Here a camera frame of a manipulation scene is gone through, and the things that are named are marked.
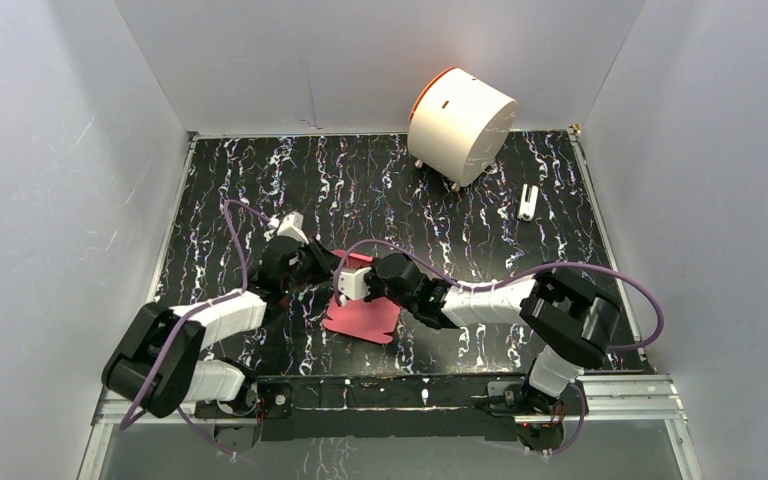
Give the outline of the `pink paper box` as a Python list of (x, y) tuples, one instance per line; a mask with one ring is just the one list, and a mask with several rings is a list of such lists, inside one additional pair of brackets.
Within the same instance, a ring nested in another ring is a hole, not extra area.
[(371, 302), (351, 300), (338, 306), (331, 297), (322, 326), (329, 332), (386, 345), (393, 341), (400, 312), (401, 309), (387, 298)]

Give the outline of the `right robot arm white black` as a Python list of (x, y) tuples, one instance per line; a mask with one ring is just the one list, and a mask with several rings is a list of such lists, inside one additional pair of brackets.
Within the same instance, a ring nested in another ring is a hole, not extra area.
[(506, 397), (504, 413), (552, 413), (570, 384), (603, 365), (623, 311), (610, 292), (564, 267), (509, 283), (456, 286), (395, 253), (374, 261), (362, 278), (365, 301), (386, 298), (432, 329), (528, 326), (544, 348), (519, 392)]

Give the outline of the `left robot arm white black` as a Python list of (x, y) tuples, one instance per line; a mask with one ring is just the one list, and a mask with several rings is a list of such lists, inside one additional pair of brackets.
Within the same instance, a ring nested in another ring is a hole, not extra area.
[(240, 287), (191, 305), (144, 304), (103, 368), (103, 386), (158, 418), (187, 402), (250, 414), (259, 400), (252, 370), (230, 358), (205, 360), (203, 351), (284, 318), (290, 295), (332, 279), (339, 261), (315, 239), (277, 236)]

